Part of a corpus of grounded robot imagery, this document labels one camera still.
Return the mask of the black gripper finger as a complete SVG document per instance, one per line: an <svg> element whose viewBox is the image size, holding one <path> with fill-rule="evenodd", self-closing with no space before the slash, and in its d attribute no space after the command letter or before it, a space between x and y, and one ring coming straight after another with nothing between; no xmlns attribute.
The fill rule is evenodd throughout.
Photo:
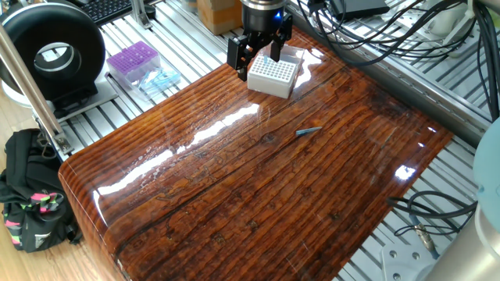
<svg viewBox="0 0 500 281"><path fill-rule="evenodd" d="M248 65L258 52L258 34L244 34L231 38L227 47L227 65L237 72L237 77L246 81Z"/></svg>
<svg viewBox="0 0 500 281"><path fill-rule="evenodd" d="M291 39L293 26L293 16L287 14L277 33L273 36L270 47L270 58L274 62L280 61L280 53L286 41Z"/></svg>

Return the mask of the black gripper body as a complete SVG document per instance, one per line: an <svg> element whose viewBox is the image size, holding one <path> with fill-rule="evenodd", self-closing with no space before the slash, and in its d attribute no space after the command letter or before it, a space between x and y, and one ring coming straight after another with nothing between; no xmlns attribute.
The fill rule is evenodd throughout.
<svg viewBox="0 0 500 281"><path fill-rule="evenodd" d="M278 30L284 21L284 7L276 9L253 9L246 5L242 6L242 23L244 35L248 42L261 39L281 41Z"/></svg>

